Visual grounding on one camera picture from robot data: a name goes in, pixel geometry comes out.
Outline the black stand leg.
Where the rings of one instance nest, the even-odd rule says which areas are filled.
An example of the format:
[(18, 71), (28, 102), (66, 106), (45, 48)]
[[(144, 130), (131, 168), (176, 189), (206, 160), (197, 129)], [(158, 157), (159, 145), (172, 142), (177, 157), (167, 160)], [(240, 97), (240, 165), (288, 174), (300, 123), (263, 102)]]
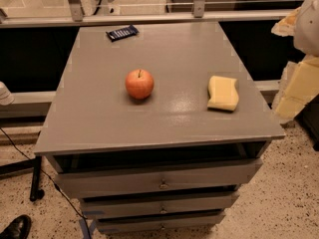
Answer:
[(19, 173), (31, 172), (32, 182), (29, 199), (32, 202), (44, 197), (44, 190), (39, 188), (41, 173), (42, 157), (38, 156), (24, 161), (10, 163), (0, 166), (0, 176), (9, 177), (17, 176)]

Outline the white object at left edge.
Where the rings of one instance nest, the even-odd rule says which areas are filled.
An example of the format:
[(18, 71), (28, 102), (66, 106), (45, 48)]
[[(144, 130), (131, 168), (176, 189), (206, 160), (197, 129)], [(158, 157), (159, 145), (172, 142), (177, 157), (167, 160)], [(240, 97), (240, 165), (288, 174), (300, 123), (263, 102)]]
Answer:
[(13, 94), (8, 90), (3, 82), (0, 82), (0, 105), (8, 106), (14, 102)]

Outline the black shoe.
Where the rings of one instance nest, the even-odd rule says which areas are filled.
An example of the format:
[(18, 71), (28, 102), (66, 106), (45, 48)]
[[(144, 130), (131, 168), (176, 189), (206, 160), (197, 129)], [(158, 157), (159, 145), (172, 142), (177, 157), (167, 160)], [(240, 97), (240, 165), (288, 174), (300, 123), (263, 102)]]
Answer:
[(31, 225), (28, 215), (20, 215), (0, 233), (0, 239), (27, 239)]

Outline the top grey drawer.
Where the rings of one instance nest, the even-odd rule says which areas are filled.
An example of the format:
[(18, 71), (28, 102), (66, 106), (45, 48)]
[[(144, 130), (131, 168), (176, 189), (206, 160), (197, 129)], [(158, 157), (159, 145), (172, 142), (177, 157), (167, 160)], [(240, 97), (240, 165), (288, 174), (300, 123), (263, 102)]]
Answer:
[(243, 184), (261, 165), (260, 158), (252, 158), (150, 170), (58, 174), (55, 180), (69, 197), (91, 198)]

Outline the grey drawer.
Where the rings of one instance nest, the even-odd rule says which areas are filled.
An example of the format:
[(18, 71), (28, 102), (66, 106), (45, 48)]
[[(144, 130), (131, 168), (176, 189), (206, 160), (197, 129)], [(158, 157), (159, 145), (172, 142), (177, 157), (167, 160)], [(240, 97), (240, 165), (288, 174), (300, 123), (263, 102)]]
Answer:
[(153, 214), (171, 214), (188, 211), (224, 209), (231, 207), (239, 197), (238, 192), (206, 192), (160, 198), (129, 198), (120, 202), (97, 201), (82, 202), (84, 214), (93, 219), (122, 218)]
[(101, 233), (127, 233), (146, 230), (165, 230), (178, 227), (191, 227), (218, 224), (225, 216), (220, 210), (203, 210), (154, 214), (122, 218), (104, 218), (96, 221)]
[(243, 184), (261, 165), (260, 158), (252, 158), (150, 170), (58, 174), (55, 180), (69, 197), (91, 198)]

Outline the red apple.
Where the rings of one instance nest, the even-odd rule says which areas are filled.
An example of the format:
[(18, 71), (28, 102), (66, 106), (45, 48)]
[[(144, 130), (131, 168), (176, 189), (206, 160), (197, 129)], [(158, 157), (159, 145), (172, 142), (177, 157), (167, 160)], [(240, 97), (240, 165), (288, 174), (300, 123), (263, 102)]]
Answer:
[(143, 100), (151, 95), (155, 86), (155, 80), (148, 71), (136, 69), (127, 74), (125, 86), (132, 98)]

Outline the grey metal railing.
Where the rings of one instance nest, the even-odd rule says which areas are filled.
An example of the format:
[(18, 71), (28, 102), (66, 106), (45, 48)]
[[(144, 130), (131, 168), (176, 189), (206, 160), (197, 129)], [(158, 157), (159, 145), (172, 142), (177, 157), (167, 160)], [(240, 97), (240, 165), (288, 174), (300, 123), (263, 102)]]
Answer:
[(280, 20), (304, 0), (0, 0), (1, 28)]

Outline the bottom grey drawer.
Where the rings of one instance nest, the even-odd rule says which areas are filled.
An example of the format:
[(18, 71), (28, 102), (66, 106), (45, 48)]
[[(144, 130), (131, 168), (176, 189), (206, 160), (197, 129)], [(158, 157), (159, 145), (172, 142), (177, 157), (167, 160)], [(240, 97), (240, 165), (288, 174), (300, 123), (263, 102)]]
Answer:
[(127, 233), (146, 230), (165, 230), (178, 227), (191, 227), (218, 224), (225, 216), (220, 210), (203, 210), (154, 214), (122, 218), (104, 218), (96, 221), (101, 233)]

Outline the grey drawer cabinet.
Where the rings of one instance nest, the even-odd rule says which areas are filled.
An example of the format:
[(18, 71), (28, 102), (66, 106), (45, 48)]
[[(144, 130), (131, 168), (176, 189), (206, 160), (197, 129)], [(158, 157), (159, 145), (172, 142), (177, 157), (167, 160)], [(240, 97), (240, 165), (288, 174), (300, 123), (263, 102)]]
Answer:
[[(261, 159), (284, 135), (216, 23), (142, 25), (112, 42), (105, 27), (83, 27), (50, 106), (35, 151), (58, 174)], [(155, 86), (143, 100), (125, 86), (143, 69)], [(237, 79), (234, 112), (210, 109), (212, 76)], [(76, 198), (82, 202), (234, 191), (241, 184)]]

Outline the middle grey drawer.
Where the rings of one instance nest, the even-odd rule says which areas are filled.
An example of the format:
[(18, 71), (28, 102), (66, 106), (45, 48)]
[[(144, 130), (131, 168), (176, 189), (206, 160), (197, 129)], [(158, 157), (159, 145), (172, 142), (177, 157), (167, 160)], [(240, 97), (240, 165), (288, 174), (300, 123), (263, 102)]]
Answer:
[(171, 214), (188, 211), (224, 209), (231, 207), (239, 197), (238, 192), (206, 192), (160, 198), (129, 198), (120, 202), (97, 201), (82, 202), (84, 214), (93, 219), (122, 218), (153, 214)]

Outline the yellow sponge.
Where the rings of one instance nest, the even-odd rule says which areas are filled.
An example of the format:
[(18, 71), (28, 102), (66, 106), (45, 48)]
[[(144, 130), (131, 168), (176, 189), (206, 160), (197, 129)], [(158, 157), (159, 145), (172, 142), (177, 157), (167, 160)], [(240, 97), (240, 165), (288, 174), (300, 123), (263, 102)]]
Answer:
[(207, 87), (209, 93), (207, 106), (210, 109), (234, 112), (239, 103), (236, 85), (237, 79), (212, 76)]

